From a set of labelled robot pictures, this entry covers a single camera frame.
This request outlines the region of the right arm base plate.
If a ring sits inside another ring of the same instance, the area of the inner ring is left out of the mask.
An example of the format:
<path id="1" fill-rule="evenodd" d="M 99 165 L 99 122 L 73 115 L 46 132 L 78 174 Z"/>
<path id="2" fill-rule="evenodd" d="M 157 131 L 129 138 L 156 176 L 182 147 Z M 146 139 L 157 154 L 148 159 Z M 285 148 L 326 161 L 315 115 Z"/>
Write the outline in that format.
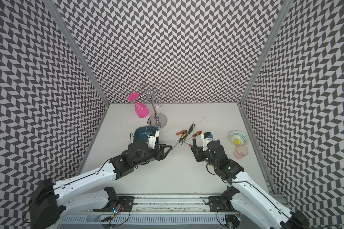
<path id="1" fill-rule="evenodd" d="M 208 205 L 211 212 L 233 211 L 233 208 L 229 206 L 227 201 L 223 200 L 222 196 L 209 196 Z"/>

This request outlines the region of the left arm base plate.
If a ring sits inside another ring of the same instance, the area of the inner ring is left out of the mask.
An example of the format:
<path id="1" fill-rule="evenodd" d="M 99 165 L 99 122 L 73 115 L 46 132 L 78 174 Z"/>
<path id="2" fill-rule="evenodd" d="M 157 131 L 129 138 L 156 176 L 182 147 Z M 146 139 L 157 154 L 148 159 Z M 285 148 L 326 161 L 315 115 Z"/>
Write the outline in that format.
<path id="1" fill-rule="evenodd" d="M 118 200 L 109 200 L 105 207 L 101 209 L 93 209 L 94 212 L 114 212 L 119 210 L 122 212 L 131 212 L 133 208 L 135 197 L 121 196 Z"/>

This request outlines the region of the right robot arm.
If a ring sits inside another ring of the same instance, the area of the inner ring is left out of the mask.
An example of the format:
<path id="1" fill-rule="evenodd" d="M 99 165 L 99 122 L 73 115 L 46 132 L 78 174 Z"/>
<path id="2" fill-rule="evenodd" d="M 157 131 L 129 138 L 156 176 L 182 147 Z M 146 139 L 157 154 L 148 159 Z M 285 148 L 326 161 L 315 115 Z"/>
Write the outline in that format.
<path id="1" fill-rule="evenodd" d="M 222 193 L 225 209 L 236 210 L 262 229 L 307 229 L 309 220 L 299 210 L 294 212 L 262 189 L 236 161 L 229 158 L 219 140 L 203 139 L 203 146 L 193 139 L 191 151 L 197 162 L 213 166 L 214 172 L 228 183 Z"/>

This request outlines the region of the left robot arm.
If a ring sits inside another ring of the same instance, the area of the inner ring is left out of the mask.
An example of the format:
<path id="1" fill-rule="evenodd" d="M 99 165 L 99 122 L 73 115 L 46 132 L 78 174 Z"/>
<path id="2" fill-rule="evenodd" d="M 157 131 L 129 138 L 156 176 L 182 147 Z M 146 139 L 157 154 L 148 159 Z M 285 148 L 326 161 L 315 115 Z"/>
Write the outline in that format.
<path id="1" fill-rule="evenodd" d="M 160 143 L 150 147 L 139 140 L 87 173 L 60 181 L 51 178 L 39 181 L 28 202 L 30 227 L 46 229 L 69 214 L 113 209 L 118 197 L 114 188 L 106 184 L 132 173 L 137 166 L 165 159 L 172 148 Z"/>

